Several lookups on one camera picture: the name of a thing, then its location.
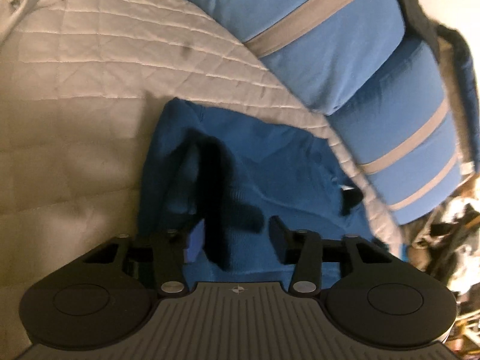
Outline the dark blue sweatshirt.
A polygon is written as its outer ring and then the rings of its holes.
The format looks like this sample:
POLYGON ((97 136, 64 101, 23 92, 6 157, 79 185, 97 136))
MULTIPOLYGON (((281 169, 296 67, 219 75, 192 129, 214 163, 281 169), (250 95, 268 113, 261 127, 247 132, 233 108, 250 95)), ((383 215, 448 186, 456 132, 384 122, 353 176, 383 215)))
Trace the dark blue sweatshirt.
POLYGON ((342 186, 357 187, 326 140, 175 98, 161 112, 145 159, 137 238, 188 236, 200 226, 202 252, 183 269, 189 285, 288 286, 294 268, 276 256, 271 217, 326 239, 372 238, 363 202, 341 214, 342 186))

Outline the right blue striped pillow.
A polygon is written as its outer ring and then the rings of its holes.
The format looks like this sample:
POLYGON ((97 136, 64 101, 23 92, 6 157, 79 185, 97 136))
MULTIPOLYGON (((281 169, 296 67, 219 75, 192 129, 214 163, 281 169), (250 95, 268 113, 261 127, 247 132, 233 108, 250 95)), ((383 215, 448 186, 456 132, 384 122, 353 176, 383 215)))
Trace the right blue striped pillow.
POLYGON ((417 37, 404 38, 328 120, 398 224, 432 211, 461 181, 450 103, 417 37))

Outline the blue striped pillow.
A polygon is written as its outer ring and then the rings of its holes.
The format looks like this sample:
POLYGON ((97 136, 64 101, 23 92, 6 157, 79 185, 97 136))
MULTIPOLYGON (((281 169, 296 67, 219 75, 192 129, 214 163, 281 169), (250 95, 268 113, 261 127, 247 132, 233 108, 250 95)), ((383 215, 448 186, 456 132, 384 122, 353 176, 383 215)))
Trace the blue striped pillow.
POLYGON ((432 211, 461 181, 450 103, 417 37, 404 38, 328 120, 398 224, 432 211))
POLYGON ((308 109, 341 108, 404 33, 397 0, 188 0, 227 29, 308 109))

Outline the left blue striped pillow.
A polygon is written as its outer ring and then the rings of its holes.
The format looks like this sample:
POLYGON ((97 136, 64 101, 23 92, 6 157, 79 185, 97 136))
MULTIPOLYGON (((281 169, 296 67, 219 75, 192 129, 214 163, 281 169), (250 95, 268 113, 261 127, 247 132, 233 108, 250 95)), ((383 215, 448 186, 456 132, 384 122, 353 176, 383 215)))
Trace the left blue striped pillow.
POLYGON ((341 108, 404 33, 397 0, 188 0, 227 29, 308 109, 341 108))

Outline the navy garment on headboard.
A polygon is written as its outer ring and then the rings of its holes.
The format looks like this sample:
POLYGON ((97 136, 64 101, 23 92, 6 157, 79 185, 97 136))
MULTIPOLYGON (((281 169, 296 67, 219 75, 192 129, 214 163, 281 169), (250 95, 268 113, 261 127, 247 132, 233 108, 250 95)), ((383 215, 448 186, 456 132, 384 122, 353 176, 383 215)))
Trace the navy garment on headboard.
POLYGON ((439 24, 437 34, 449 43, 453 50, 454 72, 466 116, 473 169, 479 173, 479 92, 473 56, 467 41, 458 31, 439 24))

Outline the grey quilted bedspread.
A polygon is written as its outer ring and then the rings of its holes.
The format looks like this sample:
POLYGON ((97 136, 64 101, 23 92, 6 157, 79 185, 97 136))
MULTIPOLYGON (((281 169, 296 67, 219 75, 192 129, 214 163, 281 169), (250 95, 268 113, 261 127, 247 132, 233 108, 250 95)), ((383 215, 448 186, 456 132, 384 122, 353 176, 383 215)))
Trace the grey quilted bedspread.
POLYGON ((186 0, 1 0, 1 357, 29 347, 24 291, 134 233, 151 134, 171 98, 293 125, 329 141, 364 192, 373 234, 402 241, 322 115, 186 0))

